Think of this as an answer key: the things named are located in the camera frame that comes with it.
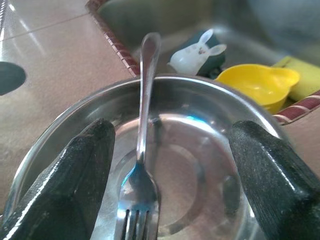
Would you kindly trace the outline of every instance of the countertop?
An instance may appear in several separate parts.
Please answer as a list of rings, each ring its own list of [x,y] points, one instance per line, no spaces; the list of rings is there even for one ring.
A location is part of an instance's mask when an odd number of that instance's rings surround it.
[[[24,68],[26,82],[0,96],[0,215],[15,172],[41,133],[68,107],[131,77],[85,8],[86,0],[12,0],[1,61]],[[320,176],[320,108],[284,127]]]

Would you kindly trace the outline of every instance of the metal bowl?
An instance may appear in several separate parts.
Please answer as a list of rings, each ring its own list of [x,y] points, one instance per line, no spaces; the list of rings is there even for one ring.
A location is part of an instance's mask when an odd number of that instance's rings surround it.
[[[139,92],[140,79],[121,81],[62,113],[18,168],[4,217],[72,137],[95,119],[105,118],[114,124],[116,140],[91,239],[111,239],[120,184],[134,164]],[[222,84],[162,75],[154,82],[150,119],[146,166],[161,192],[158,237],[256,239],[259,226],[241,190],[227,136],[235,121],[252,120],[274,136],[286,138],[273,117]]]

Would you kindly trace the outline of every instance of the bowl rim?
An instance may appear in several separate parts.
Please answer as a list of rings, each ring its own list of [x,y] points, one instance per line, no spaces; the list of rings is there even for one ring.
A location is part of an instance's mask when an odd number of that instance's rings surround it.
[[[252,109],[254,114],[263,122],[263,124],[266,127],[268,127],[268,129],[271,130],[270,133],[272,135],[274,135],[275,137],[284,139],[287,142],[290,142],[288,136],[281,129],[281,126],[278,124],[277,120],[273,118],[272,115],[270,115],[261,106],[255,103],[251,98],[236,91],[235,89],[228,87],[225,84],[222,84],[217,81],[213,82],[212,79],[199,77],[199,76],[184,75],[184,74],[160,74],[155,77],[155,81],[160,82],[160,81],[166,81],[166,80],[193,82],[197,84],[202,84],[204,86],[208,86],[210,88],[218,89],[219,91],[222,91],[224,93],[228,93],[237,101],[240,101],[246,107],[248,107],[249,109]],[[47,127],[47,129],[35,141],[35,143],[32,145],[32,147],[30,148],[30,150],[27,152],[22,162],[20,163],[14,175],[14,178],[9,190],[8,198],[5,203],[2,223],[4,223],[8,219],[8,217],[12,214],[12,212],[14,211],[17,204],[22,198],[21,197],[22,187],[24,185],[26,175],[28,174],[29,169],[31,168],[32,162],[35,159],[35,156],[37,156],[37,154],[39,153],[41,148],[44,146],[44,144],[47,142],[51,134],[64,122],[64,120],[66,120],[69,116],[71,116],[73,113],[78,111],[81,107],[90,103],[91,101],[98,98],[99,96],[105,95],[107,94],[107,92],[110,92],[114,89],[121,88],[123,86],[127,86],[130,84],[138,84],[138,83],[140,83],[140,76],[117,81],[111,85],[107,85],[103,88],[100,88],[94,91],[93,93],[79,100],[72,106],[68,107],[60,115],[58,115],[58,117]]]

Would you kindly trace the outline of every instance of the stainless steel sink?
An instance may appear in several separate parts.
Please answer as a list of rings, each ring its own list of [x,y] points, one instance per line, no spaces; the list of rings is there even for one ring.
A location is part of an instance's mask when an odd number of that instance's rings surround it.
[[[165,73],[177,47],[209,28],[227,44],[225,68],[286,55],[320,66],[319,9],[319,0],[109,0],[98,13],[136,60],[144,35],[160,32]]]

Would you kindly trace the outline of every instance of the bunny toy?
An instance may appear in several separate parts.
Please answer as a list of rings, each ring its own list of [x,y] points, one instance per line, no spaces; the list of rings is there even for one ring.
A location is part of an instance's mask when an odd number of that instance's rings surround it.
[[[213,29],[207,30],[202,34],[199,42],[174,53],[167,65],[177,73],[196,75],[210,56],[220,55],[227,48],[225,44],[218,44],[209,48],[206,42],[213,34]]]

